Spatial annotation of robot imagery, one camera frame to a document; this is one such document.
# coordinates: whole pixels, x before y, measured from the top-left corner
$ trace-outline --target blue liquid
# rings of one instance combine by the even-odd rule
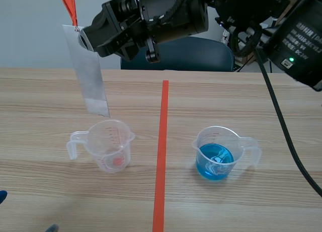
[[[233,156],[230,151],[219,144],[206,144],[200,147],[200,150],[207,158],[217,163],[224,164],[233,162]],[[223,179],[228,176],[232,168],[232,166],[221,166],[218,164],[213,164],[200,154],[197,154],[197,156],[197,169],[200,174],[207,179]]]

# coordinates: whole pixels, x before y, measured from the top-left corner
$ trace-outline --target chair backrest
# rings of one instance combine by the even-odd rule
[[[148,63],[145,59],[147,48],[141,48],[132,61],[121,59],[121,69],[231,72],[234,68],[234,55],[221,42],[185,37],[158,44],[158,48],[160,62]]]

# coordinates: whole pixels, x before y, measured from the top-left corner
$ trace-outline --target red tape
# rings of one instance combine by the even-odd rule
[[[159,140],[158,140],[157,160],[156,160],[154,210],[153,210],[153,226],[152,226],[153,232],[164,232],[168,100],[169,100],[169,81],[164,80],[163,86],[162,86]]]

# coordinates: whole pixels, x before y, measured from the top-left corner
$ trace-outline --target robotic arm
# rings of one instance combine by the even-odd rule
[[[275,28],[259,23],[278,18],[288,0],[111,0],[92,25],[80,32],[82,44],[101,57],[113,53],[132,60],[147,46],[146,59],[158,62],[157,44],[208,30],[207,7],[216,8],[216,21],[232,34],[231,49],[247,56],[255,48],[294,79],[322,90],[322,0],[298,0]],[[246,32],[248,38],[238,35]],[[245,43],[243,49],[238,42]]]

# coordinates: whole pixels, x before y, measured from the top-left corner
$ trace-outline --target measuring cup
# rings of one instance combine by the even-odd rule
[[[106,120],[93,125],[88,131],[72,133],[66,148],[73,160],[77,158],[77,144],[83,144],[100,169],[115,173],[129,164],[130,142],[134,138],[134,133],[122,121]]]
[[[197,150],[198,171],[211,180],[227,177],[246,150],[252,152],[254,166],[258,164],[262,155],[255,139],[240,137],[232,130],[221,126],[210,126],[200,131],[192,147]]]

